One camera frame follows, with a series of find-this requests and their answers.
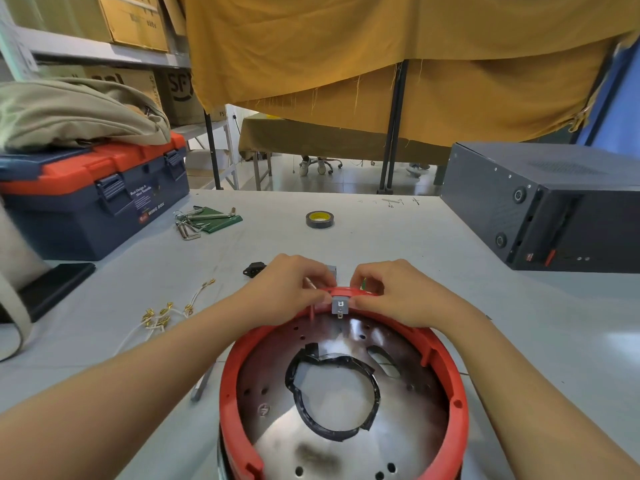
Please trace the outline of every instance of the toolbox latch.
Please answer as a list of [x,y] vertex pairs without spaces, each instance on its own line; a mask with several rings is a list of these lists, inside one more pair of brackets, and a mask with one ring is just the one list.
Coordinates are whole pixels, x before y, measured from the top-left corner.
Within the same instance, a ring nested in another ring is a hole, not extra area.
[[133,199],[122,177],[117,173],[96,181],[95,188],[98,190],[100,200],[112,216],[117,216],[133,204]]
[[183,154],[178,150],[171,150],[165,153],[164,163],[174,180],[178,180],[178,178],[187,173],[187,169],[184,167]]

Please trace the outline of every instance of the white table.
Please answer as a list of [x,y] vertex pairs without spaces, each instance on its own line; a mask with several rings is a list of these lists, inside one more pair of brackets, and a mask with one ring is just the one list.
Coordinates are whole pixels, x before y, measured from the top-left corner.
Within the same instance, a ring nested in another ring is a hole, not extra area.
[[[233,293],[247,281],[242,270],[253,261],[302,254],[336,265],[339,285],[348,285],[358,263],[406,258],[487,313],[640,461],[640,275],[512,271],[439,198],[390,198],[403,203],[389,208],[375,195],[192,192],[98,263],[94,275],[37,323],[26,350],[0,364],[0,410],[108,358],[148,307],[158,310],[167,301],[182,307],[211,278],[217,282],[200,295],[196,310]],[[172,211],[194,204],[235,207],[244,221],[183,241]],[[306,226],[306,213],[318,209],[335,215],[334,227]],[[202,400],[183,400],[120,478],[217,478],[216,386],[225,358]],[[473,386],[463,378],[471,412],[463,478],[511,478]]]

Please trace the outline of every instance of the tiled floor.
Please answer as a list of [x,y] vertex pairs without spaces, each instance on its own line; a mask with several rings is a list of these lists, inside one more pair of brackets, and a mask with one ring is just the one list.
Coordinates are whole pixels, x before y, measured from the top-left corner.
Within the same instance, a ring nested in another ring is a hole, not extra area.
[[[274,154],[271,158],[272,177],[265,177],[262,181],[263,191],[279,192],[324,192],[324,193],[348,193],[348,194],[375,194],[380,184],[380,172],[382,163],[376,162],[374,166],[365,160],[362,165],[360,160],[343,159],[342,168],[333,166],[333,174],[329,175],[328,169],[325,175],[317,172],[317,164],[309,167],[306,177],[300,176],[299,155]],[[260,161],[260,172],[267,169],[267,162]],[[396,195],[433,195],[433,178],[436,168],[431,167],[420,178],[413,177],[407,172],[407,163],[398,163],[394,169],[393,190]],[[241,190],[255,190],[253,176],[253,163],[243,162],[238,172]]]

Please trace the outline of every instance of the black case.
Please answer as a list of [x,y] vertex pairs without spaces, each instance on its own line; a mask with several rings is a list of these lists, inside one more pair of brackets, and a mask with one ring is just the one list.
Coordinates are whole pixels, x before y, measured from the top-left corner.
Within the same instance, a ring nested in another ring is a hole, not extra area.
[[573,144],[457,143],[446,204],[513,269],[640,272],[640,160]]

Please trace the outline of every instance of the blue and orange toolbox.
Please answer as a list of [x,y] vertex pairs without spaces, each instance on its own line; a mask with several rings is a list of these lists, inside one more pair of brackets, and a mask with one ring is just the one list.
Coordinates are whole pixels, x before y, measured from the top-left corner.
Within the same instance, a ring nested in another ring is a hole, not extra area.
[[189,193],[186,143],[0,155],[0,194],[44,259],[100,260]]

